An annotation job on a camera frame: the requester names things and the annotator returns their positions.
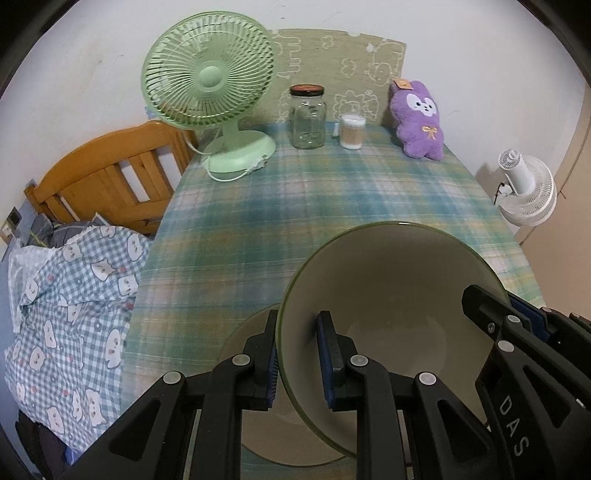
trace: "checkered blanket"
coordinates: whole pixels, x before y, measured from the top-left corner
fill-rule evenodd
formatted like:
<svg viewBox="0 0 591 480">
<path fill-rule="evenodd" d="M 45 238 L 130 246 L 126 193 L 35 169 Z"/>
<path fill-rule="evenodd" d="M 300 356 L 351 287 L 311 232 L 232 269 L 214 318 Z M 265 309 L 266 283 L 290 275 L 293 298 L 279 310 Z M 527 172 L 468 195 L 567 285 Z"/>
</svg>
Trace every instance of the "checkered blanket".
<svg viewBox="0 0 591 480">
<path fill-rule="evenodd" d="M 359 151 L 329 136 L 323 148 L 295 150 L 283 125 L 268 132 L 277 152 L 236 182 L 215 182 L 196 162 L 185 172 L 143 270 L 124 354 L 123 407 L 169 370 L 213 368 L 230 334 L 280 302 L 307 257 L 364 223 L 406 220 L 446 231 L 476 250 L 508 290 L 543 304 L 506 222 L 449 150 L 441 162 L 413 160 L 381 127 L 368 128 Z M 243 450 L 242 460 L 245 479 L 355 477 L 351 459 L 293 469 Z"/>
<path fill-rule="evenodd" d="M 84 451 L 119 417 L 121 353 L 151 241 L 91 227 L 29 277 L 5 351 L 18 407 Z"/>
</svg>

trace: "chair backrest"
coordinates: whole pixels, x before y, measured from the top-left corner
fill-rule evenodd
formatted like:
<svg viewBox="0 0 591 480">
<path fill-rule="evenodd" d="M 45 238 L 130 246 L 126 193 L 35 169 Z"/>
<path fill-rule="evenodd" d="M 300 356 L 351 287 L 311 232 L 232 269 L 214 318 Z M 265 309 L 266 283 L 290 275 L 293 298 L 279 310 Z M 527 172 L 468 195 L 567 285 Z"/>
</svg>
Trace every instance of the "chair backrest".
<svg viewBox="0 0 591 480">
<path fill-rule="evenodd" d="M 166 145 L 182 175 L 193 156 L 182 132 L 151 120 L 82 145 L 56 163 L 38 186 L 29 185 L 25 195 L 38 212 L 63 223 L 75 218 L 62 199 L 80 220 L 92 220 L 100 213 L 113 225 L 153 233 L 173 195 L 155 152 Z M 121 172 L 124 160 L 134 169 L 148 201 L 137 199 Z"/>
</svg>

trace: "table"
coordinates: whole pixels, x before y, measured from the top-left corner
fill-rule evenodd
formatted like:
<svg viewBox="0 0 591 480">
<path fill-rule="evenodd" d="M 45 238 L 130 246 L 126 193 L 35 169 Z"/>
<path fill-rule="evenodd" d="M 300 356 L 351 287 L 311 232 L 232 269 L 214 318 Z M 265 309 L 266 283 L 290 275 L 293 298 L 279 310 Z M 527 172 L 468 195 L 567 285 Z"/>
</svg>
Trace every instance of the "table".
<svg viewBox="0 0 591 480">
<path fill-rule="evenodd" d="M 218 183 L 194 161 L 178 185 L 142 272 L 122 411 L 167 371 L 212 369 L 230 334 L 280 302 L 304 260 L 356 225 L 403 220 L 439 228 L 476 250 L 507 290 L 544 304 L 508 225 L 449 150 L 441 162 L 413 160 L 373 126 L 359 151 L 330 137 L 323 148 L 295 150 L 283 124 L 265 129 L 277 142 L 265 168 Z M 242 477 L 353 479 L 355 461 L 294 469 L 243 449 Z"/>
</svg>

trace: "cartoon print fabric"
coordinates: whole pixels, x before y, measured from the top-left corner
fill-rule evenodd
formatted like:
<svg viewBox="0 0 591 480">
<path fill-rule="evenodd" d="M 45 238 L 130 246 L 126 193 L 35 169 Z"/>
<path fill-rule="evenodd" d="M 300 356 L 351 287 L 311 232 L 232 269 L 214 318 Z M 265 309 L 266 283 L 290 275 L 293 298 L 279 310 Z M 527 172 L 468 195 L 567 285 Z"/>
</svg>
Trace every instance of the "cartoon print fabric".
<svg viewBox="0 0 591 480">
<path fill-rule="evenodd" d="M 22 291 L 5 379 L 19 408 L 75 450 L 120 415 L 122 354 L 150 243 L 123 227 L 91 227 Z"/>
</svg>

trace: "fan power cord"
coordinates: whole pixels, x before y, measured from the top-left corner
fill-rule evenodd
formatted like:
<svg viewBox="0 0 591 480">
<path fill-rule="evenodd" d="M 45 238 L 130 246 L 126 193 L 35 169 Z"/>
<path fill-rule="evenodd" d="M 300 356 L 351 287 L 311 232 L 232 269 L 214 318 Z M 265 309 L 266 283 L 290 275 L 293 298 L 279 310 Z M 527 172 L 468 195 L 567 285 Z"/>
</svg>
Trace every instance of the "fan power cord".
<svg viewBox="0 0 591 480">
<path fill-rule="evenodd" d="M 213 137 L 213 140 L 215 140 L 217 137 L 219 137 L 219 134 L 220 134 L 220 132 L 221 132 L 221 131 L 222 131 L 222 129 L 221 129 L 221 128 L 218 128 L 218 129 L 217 129 L 216 136 L 215 136 L 215 137 Z M 187 137 L 187 134 L 186 134 L 186 131 L 185 131 L 185 130 L 182 130 L 182 134 L 183 134 L 183 138 L 184 138 L 184 140 L 185 140 L 185 143 L 187 144 L 187 146 L 188 146 L 188 147 L 189 147 L 191 150 L 193 150 L 195 153 L 198 153 L 198 154 L 200 154 L 200 155 L 202 155 L 202 156 L 204 156 L 204 157 L 205 157 L 205 158 L 203 159 L 203 163 L 205 164 L 205 171 L 207 172 L 207 175 L 209 175 L 209 177 L 210 177 L 212 180 L 215 180 L 215 181 L 221 181 L 221 182 L 223 182 L 223 183 L 227 183 L 227 182 L 229 182 L 229 181 L 235 181 L 235 180 L 239 180 L 239 179 L 241 179 L 242 177 L 245 177 L 246 175 L 248 175 L 248 174 L 250 174 L 250 173 L 254 172 L 255 170 L 258 170 L 259 168 L 263 168 L 263 167 L 266 165 L 266 163 L 267 163 L 267 156 L 265 155 L 265 156 L 263 156 L 263 157 L 262 157 L 260 160 L 258 160 L 258 161 L 257 161 L 255 164 L 251 165 L 251 166 L 250 166 L 250 167 L 248 167 L 248 168 L 247 168 L 245 171 L 243 171 L 243 172 L 242 172 L 242 173 L 241 173 L 241 174 L 240 174 L 238 177 L 234 177 L 234 178 L 232 178 L 232 179 L 219 179 L 219 178 L 215 177 L 215 176 L 212 174 L 212 172 L 209 170 L 209 162 L 208 162 L 208 160 L 209 160 L 209 159 L 208 159 L 208 156 L 209 156 L 209 155 L 211 155 L 211 154 L 213 154 L 213 153 L 215 153 L 215 152 L 207 152 L 207 153 L 206 153 L 206 152 L 202 152 L 202 151 L 200 151 L 199 149 L 197 149 L 197 148 L 196 148 L 196 147 L 193 145 L 193 143 L 191 143 L 190 139 Z"/>
<path fill-rule="evenodd" d="M 221 132 L 221 131 L 222 131 L 221 127 L 217 129 L 216 136 L 215 136 L 215 137 L 213 137 L 213 140 L 215 140 L 217 137 L 219 137 L 219 136 L 220 136 L 220 132 Z M 191 140 L 189 139 L 189 137 L 187 137 L 187 131 L 186 131 L 186 130 L 181 130 L 181 132 L 182 132 L 183 138 L 184 138 L 184 140 L 185 140 L 185 143 L 186 143 L 186 144 L 187 144 L 187 146 L 188 146 L 188 147 L 189 147 L 191 150 L 193 150 L 195 153 L 198 153 L 198 154 L 200 154 L 200 155 L 203 155 L 204 157 L 207 157 L 208 155 L 211 155 L 212 153 L 215 153 L 215 152 L 208 152 L 208 153 L 205 153 L 205 152 L 202 152 L 202 151 L 200 151 L 198 148 L 196 148 L 196 147 L 193 145 L 193 143 L 191 143 Z"/>
<path fill-rule="evenodd" d="M 504 187 L 505 184 L 503 182 L 499 183 L 499 186 L 496 188 L 496 193 L 495 193 L 495 201 L 492 202 L 493 205 L 496 205 L 496 200 L 499 197 L 499 194 L 501 192 L 501 187 Z"/>
<path fill-rule="evenodd" d="M 253 164 L 250 167 L 248 167 L 238 177 L 234 177 L 232 179 L 219 179 L 217 177 L 214 177 L 213 174 L 211 173 L 211 171 L 209 170 L 209 159 L 206 158 L 204 160 L 204 162 L 205 162 L 205 171 L 207 172 L 207 175 L 209 175 L 209 177 L 211 179 L 213 179 L 215 181 L 221 181 L 221 182 L 227 183 L 229 181 L 239 180 L 242 177 L 245 177 L 246 175 L 248 175 L 249 173 L 252 173 L 255 170 L 258 170 L 259 168 L 263 168 L 267 164 L 267 156 L 266 155 L 263 155 L 263 157 L 260 160 L 258 160 L 255 164 Z"/>
</svg>

